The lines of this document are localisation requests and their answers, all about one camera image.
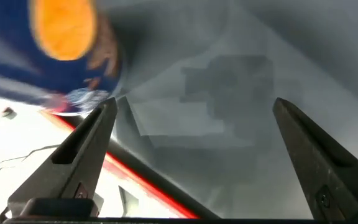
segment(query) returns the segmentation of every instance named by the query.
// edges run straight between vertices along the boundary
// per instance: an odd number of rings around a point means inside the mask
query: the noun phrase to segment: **blurry object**
[[[99,34],[96,38],[95,48],[88,59],[88,69],[95,69],[104,64],[107,59],[105,76],[115,77],[119,70],[119,54],[116,36],[110,28],[105,15],[99,15]]]
[[[118,92],[122,57],[93,3],[0,1],[0,49],[22,61],[0,59],[0,101],[73,116]]]
[[[96,16],[89,0],[30,1],[32,32],[47,55],[76,60],[89,51],[96,34]]]

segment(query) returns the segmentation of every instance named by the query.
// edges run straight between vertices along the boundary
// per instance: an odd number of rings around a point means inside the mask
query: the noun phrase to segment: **red line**
[[[71,124],[66,123],[64,120],[55,116],[53,114],[43,113],[43,115],[49,119],[53,124],[57,125],[60,128],[67,128],[70,131],[75,129]],[[175,212],[181,218],[199,218],[193,212],[189,211],[182,204],[176,202],[171,196],[163,193],[156,186],[148,182],[146,179],[141,177],[139,174],[136,174],[132,169],[128,168],[123,164],[118,158],[114,157],[110,153],[106,153],[104,158],[103,168],[108,170],[113,175],[117,176],[120,179],[125,179],[129,177],[133,182],[137,183],[142,187],[143,191],[148,194],[153,195],[159,202],[170,207],[173,212]]]

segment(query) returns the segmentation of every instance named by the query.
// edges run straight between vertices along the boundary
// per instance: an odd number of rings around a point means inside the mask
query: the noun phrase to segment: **glass surface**
[[[358,1],[97,3],[127,63],[117,141],[221,217],[312,218],[272,106],[358,158]]]

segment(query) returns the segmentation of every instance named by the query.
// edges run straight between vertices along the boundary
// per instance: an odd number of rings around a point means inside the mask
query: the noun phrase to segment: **orange disc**
[[[30,23],[38,46],[57,60],[75,60],[96,35],[92,0],[30,0]]]

